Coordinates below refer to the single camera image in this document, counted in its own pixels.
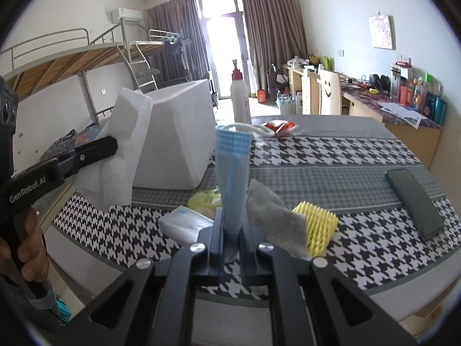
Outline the person's left hand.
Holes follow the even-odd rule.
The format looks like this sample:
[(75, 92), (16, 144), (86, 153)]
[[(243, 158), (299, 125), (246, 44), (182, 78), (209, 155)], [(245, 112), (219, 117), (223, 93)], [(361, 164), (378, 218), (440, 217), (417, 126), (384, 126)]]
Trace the person's left hand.
[(44, 235), (32, 206), (28, 209), (24, 220), (24, 229), (27, 237), (22, 241), (17, 252), (20, 261), (24, 263), (21, 274), (26, 281), (44, 282), (48, 278), (49, 261), (43, 241)]

